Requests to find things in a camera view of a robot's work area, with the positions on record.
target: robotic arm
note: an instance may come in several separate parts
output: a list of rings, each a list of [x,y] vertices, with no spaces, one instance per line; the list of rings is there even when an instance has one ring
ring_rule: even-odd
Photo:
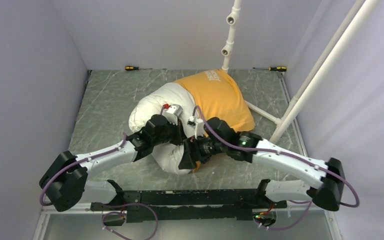
[[[125,196],[117,183],[112,180],[95,182],[88,178],[117,165],[142,159],[151,154],[155,146],[170,142],[184,146],[180,169],[194,169],[198,161],[205,163],[214,154],[227,153],[236,161],[269,165],[300,179],[262,180],[255,193],[260,201],[268,204],[284,200],[312,201],[325,210],[339,209],[344,183],[338,180],[338,176],[345,178],[339,160],[331,158],[325,162],[304,157],[254,133],[235,132],[217,117],[207,122],[191,117],[187,124],[195,128],[195,136],[187,138],[178,119],[181,112],[181,106],[172,105],[162,114],[152,116],[139,132],[125,136],[125,140],[113,146],[78,155],[69,151],[61,153],[39,182],[50,200],[50,203],[44,203],[41,195],[42,204],[53,205],[59,212],[77,203],[122,204]]]

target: pipe fitting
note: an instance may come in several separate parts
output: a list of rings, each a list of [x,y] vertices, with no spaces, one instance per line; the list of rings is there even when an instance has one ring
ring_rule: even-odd
[[[238,14],[236,12],[231,12],[227,17],[226,17],[226,22],[229,25],[235,25],[238,19]]]
[[[229,56],[232,52],[232,45],[226,44],[222,49],[221,49],[221,54],[225,57]]]

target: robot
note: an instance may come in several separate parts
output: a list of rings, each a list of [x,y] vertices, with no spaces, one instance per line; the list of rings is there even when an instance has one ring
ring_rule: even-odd
[[[201,117],[195,116],[195,110]],[[358,206],[357,197],[356,205],[341,202],[344,183],[348,185],[348,182],[338,159],[330,158],[325,162],[302,156],[257,134],[235,132],[217,117],[206,121],[198,106],[195,110],[186,125],[194,128],[195,135],[191,137],[185,136],[179,119],[182,107],[173,104],[163,108],[161,114],[153,115],[140,131],[124,135],[124,140],[117,144],[84,154],[62,152],[39,181],[43,189],[42,205],[53,205],[63,212],[77,203],[91,203],[91,211],[122,210],[130,222],[153,220],[154,217],[138,206],[112,206],[146,204],[154,209],[160,220],[252,220],[255,209],[286,208],[286,201],[290,200],[309,201],[328,211],[338,211],[340,205]],[[298,180],[262,179],[256,189],[173,191],[124,191],[113,180],[88,180],[115,166],[139,161],[151,154],[155,146],[164,143],[184,147],[179,169],[192,170],[197,163],[204,164],[211,156],[226,153],[233,161],[268,165]],[[44,195],[50,202],[44,202]]]

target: white wall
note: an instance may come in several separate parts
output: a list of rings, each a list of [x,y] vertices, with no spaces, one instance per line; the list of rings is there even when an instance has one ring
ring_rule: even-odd
[[[68,147],[86,75],[48,0],[0,0],[0,240],[32,239],[39,179]]]
[[[207,69],[223,64],[220,51],[233,0],[51,1],[88,69]],[[243,1],[231,67],[286,65],[320,2]]]
[[[320,41],[326,45],[335,31],[329,18],[319,22],[319,29],[286,76],[292,93],[322,52]],[[298,115],[298,122],[309,155],[340,159],[361,198],[359,208],[342,207],[336,214],[344,239],[384,240],[384,1]],[[354,202],[349,190],[343,200]]]

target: white pipe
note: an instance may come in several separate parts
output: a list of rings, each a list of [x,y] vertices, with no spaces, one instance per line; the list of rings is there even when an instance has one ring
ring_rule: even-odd
[[[221,54],[224,56],[223,66],[221,69],[226,73],[229,71],[229,61],[235,43],[236,24],[241,11],[242,0],[234,0],[231,13],[226,17],[227,24],[230,25],[229,35],[227,36],[226,45],[221,49]]]
[[[252,103],[245,101],[248,105],[249,109],[254,110],[256,113],[262,115],[263,117],[269,119],[270,121],[274,122],[276,125],[280,124],[282,121],[280,118],[277,118],[270,113],[263,111],[262,109],[258,108],[257,106],[253,105]]]
[[[349,23],[348,27],[339,38],[332,51],[328,54],[325,61],[321,64],[320,69],[315,73],[313,79],[308,84],[308,87],[302,93],[302,96],[296,102],[296,105],[292,107],[290,113],[284,118],[283,122],[277,126],[274,134],[270,138],[270,142],[276,143],[282,134],[286,131],[288,126],[297,117],[298,113],[303,109],[306,102],[310,99],[314,91],[320,85],[320,83],[326,78],[330,69],[338,61],[342,53],[347,49],[348,43],[353,39],[356,32],[365,23],[365,20],[370,16],[380,0],[366,0],[355,17]]]
[[[311,71],[309,72],[308,76],[305,78],[304,82],[302,83],[299,90],[296,92],[295,96],[292,97],[292,99],[289,102],[289,105],[287,106],[286,112],[284,113],[282,119],[284,120],[285,117],[291,112],[291,109],[295,106],[298,99],[303,94],[304,90],[307,88],[311,80],[313,79],[314,75],[316,75],[317,71],[322,66],[325,59],[328,57],[328,55],[331,53],[332,49],[334,48],[335,44],[338,42],[339,38],[344,33],[345,29],[347,29],[348,25],[350,24],[351,20],[353,20],[354,16],[359,11],[360,7],[363,5],[365,0],[356,0],[354,5],[349,10],[348,14],[343,19],[342,23],[339,25],[338,29],[336,30],[335,34],[330,39],[329,43],[327,43],[326,48],[321,53],[320,57],[318,58],[317,62],[312,67]]]

